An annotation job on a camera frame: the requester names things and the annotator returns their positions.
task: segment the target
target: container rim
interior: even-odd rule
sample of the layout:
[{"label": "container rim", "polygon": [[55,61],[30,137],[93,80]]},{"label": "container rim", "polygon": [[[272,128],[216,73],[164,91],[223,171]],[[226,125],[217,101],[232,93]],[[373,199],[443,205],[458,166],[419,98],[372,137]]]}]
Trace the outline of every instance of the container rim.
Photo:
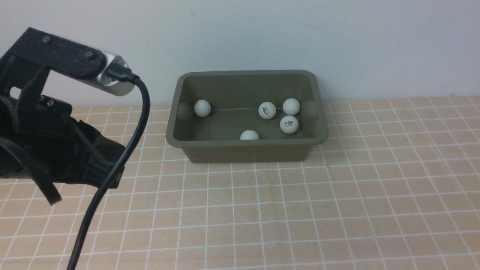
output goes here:
[{"label": "container rim", "polygon": [[[260,139],[260,140],[222,140],[222,141],[179,141],[173,136],[173,128],[177,120],[176,111],[180,102],[180,91],[183,81],[192,76],[208,76],[208,75],[271,75],[271,74],[303,74],[306,75],[312,86],[313,97],[317,106],[318,124],[322,127],[319,136],[314,138],[292,138],[292,139]],[[248,147],[248,146],[281,146],[281,145],[318,145],[328,138],[328,124],[325,117],[320,89],[315,75],[306,70],[263,70],[263,71],[211,71],[211,72],[190,72],[182,75],[175,88],[172,105],[170,107],[170,115],[168,117],[167,131],[165,138],[173,147]]]}]

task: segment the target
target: ping pong ball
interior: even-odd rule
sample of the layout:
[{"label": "ping pong ball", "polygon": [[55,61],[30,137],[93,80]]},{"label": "ping pong ball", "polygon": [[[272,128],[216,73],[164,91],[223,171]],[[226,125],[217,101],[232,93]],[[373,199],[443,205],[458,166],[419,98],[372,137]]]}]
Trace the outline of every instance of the ping pong ball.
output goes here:
[{"label": "ping pong ball", "polygon": [[283,102],[283,112],[288,115],[295,115],[300,111],[300,102],[294,98],[289,98]]},{"label": "ping pong ball", "polygon": [[287,115],[280,121],[280,129],[286,134],[293,134],[299,128],[299,121],[297,118]]},{"label": "ping pong ball", "polygon": [[245,130],[240,135],[240,140],[258,140],[258,134],[253,130]]},{"label": "ping pong ball", "polygon": [[209,115],[211,109],[210,103],[203,99],[195,102],[195,105],[193,106],[193,112],[195,112],[195,114],[199,117],[205,117]]},{"label": "ping pong ball", "polygon": [[275,105],[272,102],[264,102],[258,107],[258,114],[263,119],[272,119],[276,114]]}]

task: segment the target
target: grid mat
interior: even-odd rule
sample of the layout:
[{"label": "grid mat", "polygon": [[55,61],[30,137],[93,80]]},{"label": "grid mat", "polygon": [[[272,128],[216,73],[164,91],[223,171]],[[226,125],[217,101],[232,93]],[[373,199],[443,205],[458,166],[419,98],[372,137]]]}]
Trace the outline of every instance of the grid mat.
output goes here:
[{"label": "grid mat", "polygon": [[[304,162],[192,164],[153,107],[77,269],[480,269],[480,96],[326,102]],[[74,117],[126,144],[139,107]],[[2,270],[65,269],[95,188],[0,182]]]}]

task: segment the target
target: plastic tub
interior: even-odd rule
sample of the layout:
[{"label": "plastic tub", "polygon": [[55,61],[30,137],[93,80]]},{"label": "plastic tub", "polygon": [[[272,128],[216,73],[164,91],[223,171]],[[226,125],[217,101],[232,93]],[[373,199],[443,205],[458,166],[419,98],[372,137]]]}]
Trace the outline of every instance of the plastic tub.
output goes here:
[{"label": "plastic tub", "polygon": [[[280,130],[283,102],[301,104],[294,134]],[[204,118],[193,104],[205,99],[212,106]],[[277,107],[270,120],[258,114],[261,103]],[[260,139],[240,141],[245,130]],[[328,126],[315,76],[303,70],[195,72],[179,78],[168,119],[166,139],[192,163],[273,162],[304,160],[311,148],[328,138]]]}]

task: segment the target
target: black 3d printed mount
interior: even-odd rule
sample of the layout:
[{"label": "black 3d printed mount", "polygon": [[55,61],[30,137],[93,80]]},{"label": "black 3d printed mount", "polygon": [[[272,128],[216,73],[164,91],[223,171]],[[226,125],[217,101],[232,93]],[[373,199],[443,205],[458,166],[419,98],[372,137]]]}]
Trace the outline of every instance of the black 3d printed mount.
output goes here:
[{"label": "black 3d printed mount", "polygon": [[[73,119],[70,104],[41,95],[50,70],[87,80],[105,65],[102,52],[33,28],[0,59],[0,137],[28,152],[53,183],[99,187],[125,149]],[[18,98],[10,95],[13,87]],[[30,175],[0,148],[0,178]]]}]

